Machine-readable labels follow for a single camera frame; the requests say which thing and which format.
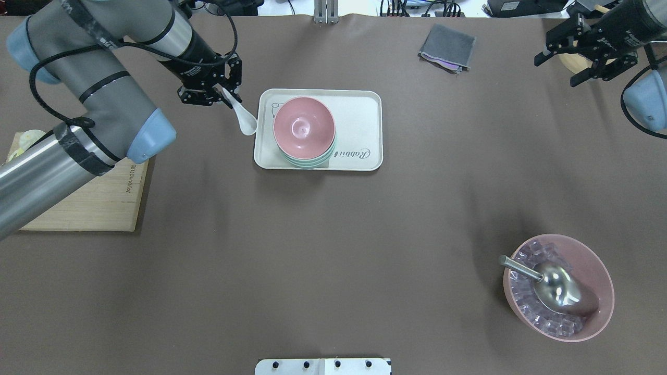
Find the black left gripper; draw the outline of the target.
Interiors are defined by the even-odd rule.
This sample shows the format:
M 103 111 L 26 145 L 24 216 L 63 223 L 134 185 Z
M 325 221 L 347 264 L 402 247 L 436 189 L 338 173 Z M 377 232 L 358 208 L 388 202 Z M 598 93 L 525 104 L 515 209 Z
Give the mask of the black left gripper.
M 210 106 L 222 102 L 231 107 L 232 102 L 242 102 L 238 94 L 242 83 L 242 61 L 238 53 L 219 55 L 217 61 L 221 64 L 195 66 L 177 74 L 182 83 L 177 95 L 182 103 Z

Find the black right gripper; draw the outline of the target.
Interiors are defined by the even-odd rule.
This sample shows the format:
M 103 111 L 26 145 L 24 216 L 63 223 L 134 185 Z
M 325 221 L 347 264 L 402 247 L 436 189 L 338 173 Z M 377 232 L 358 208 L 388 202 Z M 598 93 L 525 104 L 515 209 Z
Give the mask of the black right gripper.
M 546 33 L 544 50 L 534 57 L 541 66 L 555 55 L 581 55 L 591 66 L 574 74 L 570 86 L 603 79 L 609 81 L 637 64 L 637 42 L 631 37 L 637 31 L 637 19 L 610 11 L 592 26 L 582 15 L 571 16 Z

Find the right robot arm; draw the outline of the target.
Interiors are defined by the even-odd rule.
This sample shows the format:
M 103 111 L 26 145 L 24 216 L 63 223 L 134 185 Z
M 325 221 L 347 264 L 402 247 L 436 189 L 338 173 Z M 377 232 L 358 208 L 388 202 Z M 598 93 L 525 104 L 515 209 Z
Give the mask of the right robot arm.
M 591 79 L 610 81 L 638 63 L 643 49 L 648 65 L 624 87 L 620 107 L 626 119 L 652 137 L 665 138 L 665 57 L 653 45 L 665 42 L 665 1 L 574 1 L 569 18 L 546 33 L 541 66 L 556 55 L 576 55 L 590 62 L 570 78 L 570 85 Z

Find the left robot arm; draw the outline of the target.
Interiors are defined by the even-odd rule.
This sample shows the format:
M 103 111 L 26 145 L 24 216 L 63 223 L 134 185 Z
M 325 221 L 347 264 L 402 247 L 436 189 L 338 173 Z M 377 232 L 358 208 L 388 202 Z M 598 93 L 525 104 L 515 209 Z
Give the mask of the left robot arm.
M 217 53 L 178 1 L 52 1 L 8 36 L 35 100 L 59 123 L 2 166 L 2 238 L 16 232 L 124 158 L 136 164 L 176 131 L 115 57 L 150 52 L 180 81 L 184 104 L 241 102 L 241 61 Z

